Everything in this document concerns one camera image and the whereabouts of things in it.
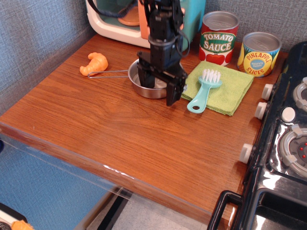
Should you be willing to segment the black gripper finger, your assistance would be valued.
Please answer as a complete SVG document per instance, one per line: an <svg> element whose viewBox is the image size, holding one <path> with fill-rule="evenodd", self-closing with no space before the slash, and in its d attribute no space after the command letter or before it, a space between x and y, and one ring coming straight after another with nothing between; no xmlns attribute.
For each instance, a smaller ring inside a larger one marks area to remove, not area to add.
<svg viewBox="0 0 307 230"><path fill-rule="evenodd" d="M181 98L185 89L185 81L180 83L169 82L166 86L166 105L172 106L176 101Z"/></svg>
<svg viewBox="0 0 307 230"><path fill-rule="evenodd" d="M155 76L150 69L138 69L140 84L142 87L153 89L155 86Z"/></svg>

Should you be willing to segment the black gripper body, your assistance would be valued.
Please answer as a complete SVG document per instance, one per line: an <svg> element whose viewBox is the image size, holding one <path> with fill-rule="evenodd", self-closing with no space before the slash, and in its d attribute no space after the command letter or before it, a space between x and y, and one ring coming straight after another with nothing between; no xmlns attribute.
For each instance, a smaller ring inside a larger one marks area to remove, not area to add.
<svg viewBox="0 0 307 230"><path fill-rule="evenodd" d="M139 51L137 56L139 69L150 69L155 78L166 83L180 83L188 76L180 63L181 57L175 45L152 45L149 52Z"/></svg>

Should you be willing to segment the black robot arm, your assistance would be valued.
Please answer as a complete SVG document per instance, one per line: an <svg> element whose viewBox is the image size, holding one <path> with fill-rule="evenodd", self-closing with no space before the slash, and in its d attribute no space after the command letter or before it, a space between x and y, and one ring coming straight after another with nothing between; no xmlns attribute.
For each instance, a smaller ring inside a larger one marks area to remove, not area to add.
<svg viewBox="0 0 307 230"><path fill-rule="evenodd" d="M183 11L178 0L143 0L150 29L150 52L137 53L140 84L153 88L155 79L166 83L166 104L173 105L184 91L188 77L180 64L183 54Z"/></svg>

